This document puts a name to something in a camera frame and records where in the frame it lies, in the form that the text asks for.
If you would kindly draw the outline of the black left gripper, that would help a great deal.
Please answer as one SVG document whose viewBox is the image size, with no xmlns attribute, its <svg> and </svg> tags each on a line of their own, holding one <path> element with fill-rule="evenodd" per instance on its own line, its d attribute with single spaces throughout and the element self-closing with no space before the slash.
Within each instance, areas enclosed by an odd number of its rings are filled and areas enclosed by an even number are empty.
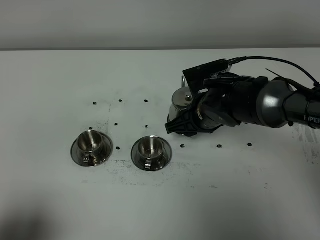
<svg viewBox="0 0 320 240">
<path fill-rule="evenodd" d="M 197 94 L 191 112 L 183 111 L 165 124 L 168 134 L 213 133 L 222 126 L 250 122 L 249 77 L 196 77 L 191 91 Z"/>
</svg>

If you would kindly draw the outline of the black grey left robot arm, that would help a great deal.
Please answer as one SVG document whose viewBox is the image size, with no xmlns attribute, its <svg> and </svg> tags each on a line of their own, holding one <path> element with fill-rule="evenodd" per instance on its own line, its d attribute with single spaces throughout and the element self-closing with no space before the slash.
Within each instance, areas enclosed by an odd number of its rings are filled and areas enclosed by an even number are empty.
<svg viewBox="0 0 320 240">
<path fill-rule="evenodd" d="M 193 95 L 193 101 L 175 119 L 166 123 L 168 134 L 192 137 L 213 133 L 218 128 L 242 123 L 278 129 L 300 124 L 320 127 L 320 89 L 277 77 L 246 77 L 226 74 L 205 79 L 207 92 Z"/>
</svg>

